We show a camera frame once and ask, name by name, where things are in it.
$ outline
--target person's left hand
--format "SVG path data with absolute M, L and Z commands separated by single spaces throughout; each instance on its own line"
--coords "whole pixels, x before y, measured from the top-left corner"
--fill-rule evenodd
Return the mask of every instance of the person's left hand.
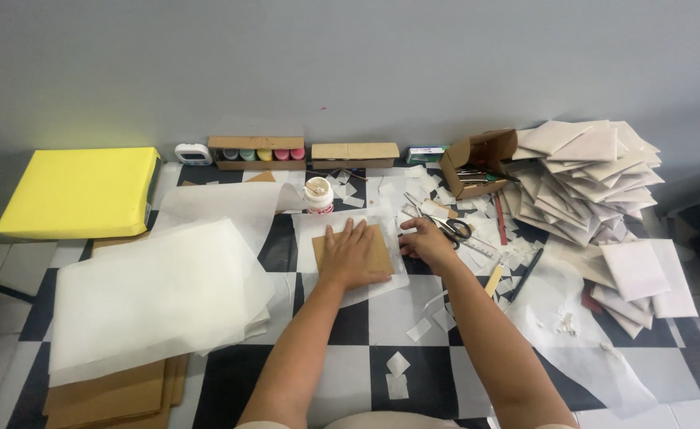
M 362 220 L 355 229 L 349 218 L 342 235 L 334 240 L 334 230 L 326 226 L 326 245 L 318 282 L 336 285 L 349 291 L 371 283 L 387 282 L 392 277 L 383 271 L 371 272 L 366 268 L 366 255 L 371 247 L 374 231 Z

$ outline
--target person's right hand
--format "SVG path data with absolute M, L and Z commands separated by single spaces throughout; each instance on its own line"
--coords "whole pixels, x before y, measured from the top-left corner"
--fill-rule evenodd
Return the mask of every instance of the person's right hand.
M 453 250 L 453 243 L 429 220 L 411 219 L 403 222 L 400 227 L 404 230 L 416 228 L 416 232 L 403 234 L 399 238 L 400 253 L 411 258 L 423 259 L 436 276 L 440 276 L 442 268 L 449 263 L 460 262 L 456 251 Z

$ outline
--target hand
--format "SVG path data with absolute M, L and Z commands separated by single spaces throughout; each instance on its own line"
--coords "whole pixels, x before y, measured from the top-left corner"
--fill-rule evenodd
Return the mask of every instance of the hand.
M 432 268 L 435 275 L 440 276 L 442 269 L 454 261 L 461 262 L 453 244 L 445 237 L 440 228 L 429 220 L 416 218 L 403 222 L 401 229 L 416 228 L 416 232 L 403 234 L 399 238 L 400 253 L 411 258 L 421 258 Z
M 365 220 L 354 230 L 352 225 L 353 220 L 349 218 L 345 230 L 337 240 L 334 240 L 332 226 L 326 226 L 326 246 L 318 283 L 336 285 L 349 291 L 371 283 L 388 282 L 392 277 L 386 272 L 370 272 L 366 268 L 366 255 L 374 231 L 366 228 Z

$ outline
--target paint bottle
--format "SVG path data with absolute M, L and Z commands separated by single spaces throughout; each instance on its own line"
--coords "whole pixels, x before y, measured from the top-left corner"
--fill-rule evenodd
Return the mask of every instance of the paint bottle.
M 305 186 L 305 201 L 308 204 L 307 212 L 323 215 L 334 211 L 334 190 L 332 189 L 332 184 L 322 177 L 313 177 L 307 183 L 325 191 L 321 194 Z
M 289 150 L 288 149 L 273 149 L 273 156 L 279 161 L 289 160 Z
M 239 150 L 238 149 L 223 149 L 222 156 L 224 158 L 226 158 L 228 161 L 236 161 L 239 159 Z
M 258 158 L 260 158 L 260 161 L 272 161 L 273 151 L 271 151 L 270 149 L 258 149 L 257 156 Z
M 289 149 L 289 153 L 292 159 L 295 161 L 301 161 L 305 159 L 305 149 L 303 147 L 298 147 L 297 149 Z
M 239 151 L 239 155 L 241 155 L 241 158 L 244 161 L 256 161 L 257 160 L 257 157 L 255 156 L 254 149 L 241 149 Z

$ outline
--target gray wall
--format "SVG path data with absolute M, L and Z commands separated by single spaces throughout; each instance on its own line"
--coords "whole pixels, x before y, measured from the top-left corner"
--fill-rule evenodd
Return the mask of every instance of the gray wall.
M 700 188 L 700 2 L 0 0 L 0 214 L 32 149 L 551 118 L 626 120 L 662 149 L 659 199 Z

